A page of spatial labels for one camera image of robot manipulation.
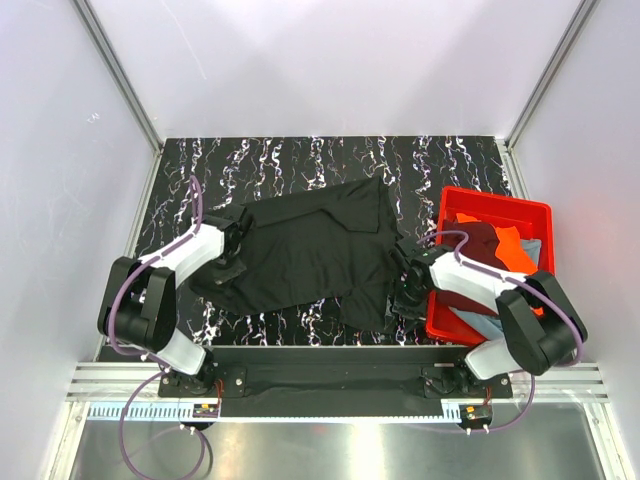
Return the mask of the black t shirt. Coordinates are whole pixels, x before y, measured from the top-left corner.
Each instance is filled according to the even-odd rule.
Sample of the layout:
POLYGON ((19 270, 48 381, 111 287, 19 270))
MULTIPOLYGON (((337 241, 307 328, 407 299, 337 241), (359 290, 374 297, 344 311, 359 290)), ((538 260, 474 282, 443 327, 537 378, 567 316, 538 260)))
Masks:
POLYGON ((188 280, 194 293, 239 315, 336 298, 341 323, 377 333, 395 330, 389 303, 399 273, 391 251, 401 236, 381 178, 245 208, 253 219, 238 254, 245 271, 219 284, 208 263, 188 280))

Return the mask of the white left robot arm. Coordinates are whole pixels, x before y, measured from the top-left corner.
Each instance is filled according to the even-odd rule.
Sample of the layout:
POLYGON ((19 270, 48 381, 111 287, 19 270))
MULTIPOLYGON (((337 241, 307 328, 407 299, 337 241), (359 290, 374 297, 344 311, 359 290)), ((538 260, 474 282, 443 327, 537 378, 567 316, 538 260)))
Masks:
POLYGON ((99 332, 118 354, 151 359, 181 374, 193 395, 208 394, 216 382, 213 356, 177 327, 177 290, 200 269, 212 271, 216 286, 244 272, 241 242, 252 223, 244 208, 207 215, 162 249, 118 258, 100 307, 99 332))

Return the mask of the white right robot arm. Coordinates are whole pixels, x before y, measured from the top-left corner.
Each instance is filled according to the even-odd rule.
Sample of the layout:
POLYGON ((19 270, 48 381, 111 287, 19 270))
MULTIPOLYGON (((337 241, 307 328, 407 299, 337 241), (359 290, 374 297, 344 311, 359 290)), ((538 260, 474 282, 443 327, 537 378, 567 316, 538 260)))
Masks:
POLYGON ((411 239, 391 250, 400 270, 394 313, 420 319, 431 294, 452 292, 492 310, 501 322, 503 336, 472 348, 454 371, 460 393, 476 396, 498 375, 524 371, 541 376, 556 365, 580 361, 588 332, 553 274, 500 270, 460 250, 447 245, 425 249, 411 239))

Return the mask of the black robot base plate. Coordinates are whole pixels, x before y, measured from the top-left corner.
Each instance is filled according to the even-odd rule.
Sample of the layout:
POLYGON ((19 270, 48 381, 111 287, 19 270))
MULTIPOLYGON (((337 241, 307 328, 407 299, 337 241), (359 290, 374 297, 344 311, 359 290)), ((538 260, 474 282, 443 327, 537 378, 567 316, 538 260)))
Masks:
POLYGON ((462 368, 467 350, 456 346, 216 346, 215 382, 201 387, 169 374, 158 393, 166 399, 236 400, 243 405, 328 404, 357 410, 392 405, 411 412, 428 401, 512 398, 507 374, 475 380, 462 368))

